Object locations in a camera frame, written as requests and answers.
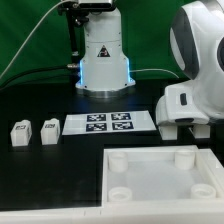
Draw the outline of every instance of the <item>small white block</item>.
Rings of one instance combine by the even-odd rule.
[[[29,144],[32,129],[28,120],[16,122],[11,133],[12,146],[27,146]]]
[[[177,140],[177,126],[159,126],[163,140]]]
[[[196,139],[210,138],[210,126],[205,124],[196,124],[193,127],[192,134]]]
[[[41,129],[42,145],[57,144],[59,136],[60,136],[59,120],[53,118],[49,121],[45,121]]]

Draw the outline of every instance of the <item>black cable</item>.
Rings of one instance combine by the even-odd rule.
[[[61,78],[61,77],[70,77],[71,74],[67,75],[55,75],[55,76],[51,76],[51,77],[47,77],[47,78],[40,78],[40,79],[34,79],[34,80],[29,80],[29,81],[25,81],[25,82],[20,82],[20,83],[16,83],[10,86],[5,86],[4,88],[0,88],[0,91],[4,91],[6,89],[8,89],[9,87],[13,87],[13,86],[20,86],[20,85],[24,85],[27,83],[31,83],[31,82],[39,82],[39,81],[44,81],[44,80],[49,80],[49,79],[55,79],[55,78]]]
[[[21,73],[15,75],[15,76],[9,78],[5,82],[3,82],[3,84],[0,85],[0,87],[1,87],[0,90],[4,89],[10,82],[12,82],[12,81],[14,81],[18,78],[21,78],[23,76],[34,74],[34,73],[39,73],[39,72],[48,72],[48,71],[63,70],[63,69],[67,69],[67,65],[46,67],[46,68],[37,68],[37,69],[24,71],[24,72],[21,72]]]

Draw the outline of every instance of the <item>white cube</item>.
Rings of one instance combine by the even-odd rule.
[[[60,136],[60,123],[59,120],[53,118],[45,121],[41,129],[42,145],[57,144]]]
[[[30,121],[23,120],[21,122],[16,122],[10,135],[14,147],[27,146],[32,135]]]

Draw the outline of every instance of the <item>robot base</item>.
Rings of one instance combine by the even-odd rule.
[[[76,84],[77,93],[84,96],[89,96],[93,98],[115,98],[120,97],[128,93],[133,93],[135,90],[135,81],[132,79],[131,82],[128,84],[127,87],[119,90],[112,90],[112,91],[93,91],[83,88],[83,85],[78,82]]]

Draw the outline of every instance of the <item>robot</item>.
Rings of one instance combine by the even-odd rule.
[[[125,94],[135,85],[129,59],[122,51],[121,14],[113,0],[77,0],[65,3],[73,62],[78,62],[74,26],[84,27],[85,56],[80,61],[77,92],[90,97],[110,98]]]
[[[196,1],[180,8],[171,29],[173,55],[189,81],[166,87],[156,107],[163,140],[177,139],[178,125],[209,138],[224,121],[224,1]]]

